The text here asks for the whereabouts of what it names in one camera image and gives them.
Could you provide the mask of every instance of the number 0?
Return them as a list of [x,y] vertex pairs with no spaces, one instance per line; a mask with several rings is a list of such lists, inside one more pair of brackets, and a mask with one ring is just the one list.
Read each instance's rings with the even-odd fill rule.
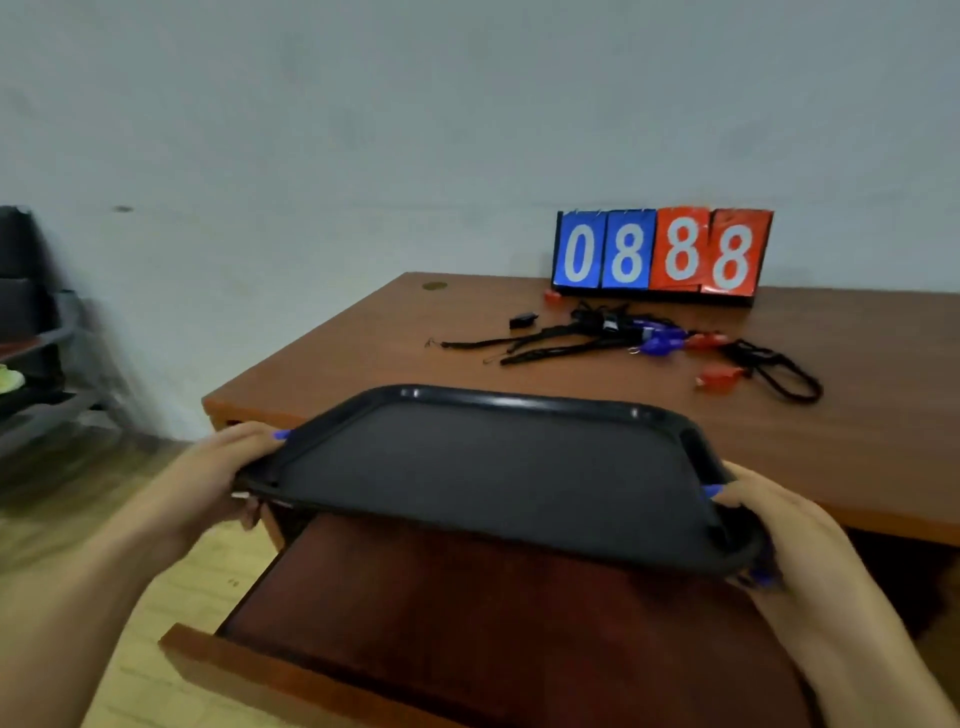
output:
[[[573,267],[579,247],[580,238],[584,238],[584,259],[580,264],[580,269]],[[564,272],[566,277],[574,283],[579,283],[585,279],[590,272],[590,266],[593,264],[593,251],[596,243],[593,240],[593,230],[589,225],[578,225],[570,231],[570,237],[566,241],[566,256],[564,257]]]

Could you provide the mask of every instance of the wooden desk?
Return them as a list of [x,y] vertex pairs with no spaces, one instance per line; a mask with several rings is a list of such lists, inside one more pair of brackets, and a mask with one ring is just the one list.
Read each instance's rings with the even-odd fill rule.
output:
[[[426,290],[430,281],[440,290]],[[721,455],[823,502],[842,522],[960,545],[949,461],[960,297],[761,290],[753,310],[636,304],[787,353],[827,388],[812,407],[759,382],[697,392],[709,356],[596,352],[500,367],[502,351],[425,347],[507,334],[565,302],[538,279],[407,274],[204,400],[217,427],[291,427],[371,387],[428,383],[632,400],[697,421]],[[722,583],[622,570],[395,522],[277,509],[284,551],[214,636],[161,641],[187,679],[303,725],[332,711],[398,728],[810,725],[789,661]]]
[[[442,290],[423,284],[440,280]],[[408,273],[204,399],[215,425],[293,427],[382,384],[627,400],[697,422],[724,458],[822,503],[841,523],[960,546],[960,296],[761,288],[752,310],[635,303],[685,328],[721,329],[792,357],[827,389],[813,406],[759,382],[728,396],[697,392],[709,357],[595,352],[500,367],[503,351],[426,348],[508,335],[538,311],[567,323],[576,301],[548,308],[542,279]]]

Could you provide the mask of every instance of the number 8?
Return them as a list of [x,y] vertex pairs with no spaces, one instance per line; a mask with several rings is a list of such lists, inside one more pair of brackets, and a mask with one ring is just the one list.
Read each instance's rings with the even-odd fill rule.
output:
[[[686,231],[686,238],[680,239],[680,231]],[[700,265],[700,254],[693,245],[697,242],[697,223],[692,217],[678,217],[667,229],[666,238],[670,242],[670,251],[666,254],[666,273],[673,280],[687,280],[697,272]],[[677,257],[686,253],[686,265],[681,270],[677,267]]]
[[[730,244],[735,237],[740,238],[740,245],[731,250]],[[754,244],[754,234],[746,225],[731,225],[723,231],[720,236],[720,257],[713,264],[713,280],[717,286],[725,291],[732,291],[744,280],[750,273],[750,264],[744,255]],[[727,278],[727,263],[733,261],[736,265],[736,273],[732,278]]]
[[[584,238],[584,259],[578,271],[573,267],[573,260],[577,254],[577,244],[580,242],[581,237]],[[567,238],[566,241],[564,271],[566,272],[566,277],[569,278],[571,282],[579,283],[589,275],[590,265],[593,263],[593,248],[593,230],[590,229],[589,225],[578,225],[570,231],[570,237]]]
[[[634,244],[627,245],[627,235],[634,237]],[[618,283],[633,283],[643,273],[643,258],[638,253],[643,247],[643,228],[637,223],[628,223],[616,232],[614,239],[616,255],[613,256],[611,273]],[[623,261],[630,259],[630,273],[623,272]]]

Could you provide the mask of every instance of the desk top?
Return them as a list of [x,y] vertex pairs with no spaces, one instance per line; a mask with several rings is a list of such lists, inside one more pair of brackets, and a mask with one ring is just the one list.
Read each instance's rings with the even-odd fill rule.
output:
[[[425,290],[430,281],[447,286]],[[424,346],[431,337],[507,336],[508,319],[530,310],[541,326],[567,323],[577,300],[548,307],[546,287],[405,274],[210,394],[204,409],[221,423],[290,427],[397,383],[644,402],[693,419],[722,457],[821,502],[846,525],[960,546],[960,296],[761,288],[753,309],[632,305],[785,353],[823,381],[827,393],[812,406],[780,400],[759,380],[726,396],[695,390],[715,353],[606,351],[500,367],[483,360],[505,347]]]

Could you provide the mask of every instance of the blue nail polish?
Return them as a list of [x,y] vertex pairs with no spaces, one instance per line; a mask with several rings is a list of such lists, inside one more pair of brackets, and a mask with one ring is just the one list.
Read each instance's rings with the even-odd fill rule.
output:
[[753,567],[750,569],[750,578],[754,580],[757,586],[763,589],[776,586],[779,582],[776,576],[761,567]]

